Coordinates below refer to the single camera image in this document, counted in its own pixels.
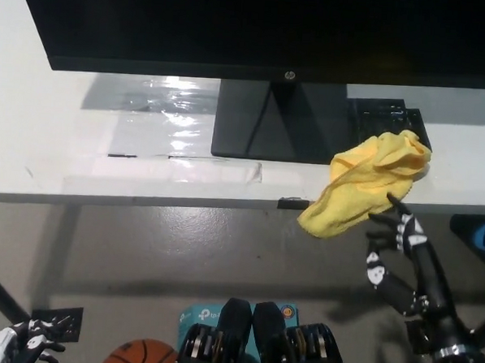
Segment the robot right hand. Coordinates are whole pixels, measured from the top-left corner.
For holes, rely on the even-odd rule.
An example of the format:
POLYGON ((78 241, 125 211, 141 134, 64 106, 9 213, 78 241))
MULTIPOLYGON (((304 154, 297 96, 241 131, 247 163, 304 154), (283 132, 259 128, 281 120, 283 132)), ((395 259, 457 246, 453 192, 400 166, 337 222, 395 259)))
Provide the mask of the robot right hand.
POLYGON ((434 246, 415 215, 393 194, 388 200, 397 218, 370 214, 370 220, 388 227, 371 231, 366 253, 368 282, 382 299, 404 317, 419 316, 428 334, 431 351, 470 341, 470 333, 457 315, 453 293, 434 246), (416 286, 395 276, 381 258, 383 250, 396 250, 409 259, 416 286))

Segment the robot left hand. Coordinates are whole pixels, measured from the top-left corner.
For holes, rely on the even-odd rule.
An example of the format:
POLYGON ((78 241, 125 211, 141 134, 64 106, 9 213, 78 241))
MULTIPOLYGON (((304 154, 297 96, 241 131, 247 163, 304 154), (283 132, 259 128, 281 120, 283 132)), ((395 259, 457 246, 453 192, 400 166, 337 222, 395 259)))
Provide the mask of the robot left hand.
POLYGON ((51 352, 65 351, 65 346, 56 342, 63 331, 61 322, 37 319, 4 327, 0 330, 0 363, 60 363, 51 352))

